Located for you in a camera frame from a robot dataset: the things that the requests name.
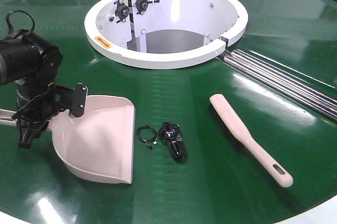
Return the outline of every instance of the green surface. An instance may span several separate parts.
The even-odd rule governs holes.
[[[186,69],[144,70],[103,57],[83,27],[97,1],[0,0],[0,35],[6,34],[9,11],[29,12],[36,33],[64,54],[58,84],[81,82],[89,94],[127,97],[136,107],[136,128],[178,123],[188,158],[178,164],[165,146],[150,151],[135,139],[133,183],[98,184],[65,168],[50,133],[25,150],[17,148],[17,129],[1,126],[2,212],[34,224],[273,223],[337,193],[335,123],[217,59]],[[250,19],[236,47],[310,75],[321,82],[308,78],[313,85],[336,95],[336,1],[240,1]],[[15,27],[26,23],[17,19]],[[208,110],[215,93],[227,97],[253,137],[292,174],[292,187],[281,188],[248,151],[233,149]],[[0,108],[15,109],[14,84],[2,86],[0,97]]]

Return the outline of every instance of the pink dustpan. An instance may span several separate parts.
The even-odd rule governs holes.
[[[10,113],[2,110],[0,117]],[[49,121],[48,129],[56,153],[74,175],[94,182],[131,184],[134,120],[130,100],[90,95],[82,117],[59,113]],[[6,119],[0,123],[15,126]]]

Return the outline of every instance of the black mount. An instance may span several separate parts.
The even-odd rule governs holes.
[[[150,3],[159,3],[160,0],[148,1],[148,0],[136,0],[136,8],[138,12],[137,15],[144,15],[147,10],[147,7]]]

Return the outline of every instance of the metal rod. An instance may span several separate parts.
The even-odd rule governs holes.
[[[303,84],[302,82],[296,80],[296,77],[286,73],[285,71],[281,71],[280,69],[276,68],[275,66],[264,62],[263,60],[256,58],[248,53],[245,53],[241,50],[235,50],[232,52],[234,57],[242,58],[248,64],[257,67],[261,70],[266,71],[267,73],[271,74],[274,78],[279,79],[287,83],[292,88],[296,88],[299,91],[302,91],[314,98],[321,100],[324,103],[327,103],[329,106],[334,107],[337,110],[337,101],[332,99],[331,97]]]
[[[294,76],[241,50],[226,54],[224,62],[337,122],[337,101]]]

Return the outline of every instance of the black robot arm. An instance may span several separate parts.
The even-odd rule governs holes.
[[[13,31],[10,16],[21,12],[32,20],[30,30]],[[30,148],[32,140],[46,130],[49,120],[69,109],[70,116],[84,114],[87,87],[69,89],[55,84],[63,55],[59,49],[36,35],[35,22],[24,11],[7,14],[8,35],[0,40],[0,85],[17,83],[17,112],[12,116],[19,128],[20,148]]]

